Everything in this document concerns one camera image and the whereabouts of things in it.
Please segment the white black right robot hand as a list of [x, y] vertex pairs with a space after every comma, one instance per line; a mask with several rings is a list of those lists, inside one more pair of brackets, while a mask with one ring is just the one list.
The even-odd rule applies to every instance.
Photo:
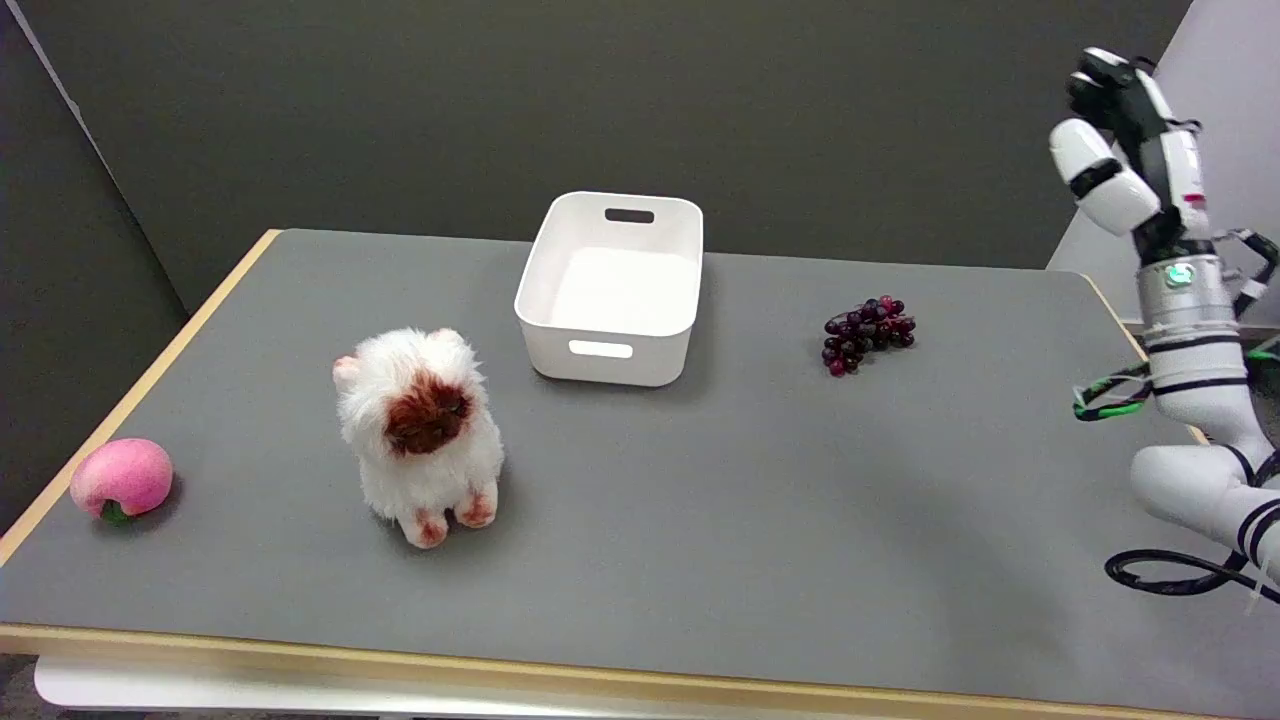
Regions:
[[1140, 265], [1211, 254], [1197, 119], [1178, 118], [1144, 58], [1087, 47], [1068, 77], [1071, 118], [1050, 154], [1076, 208], [1133, 240]]

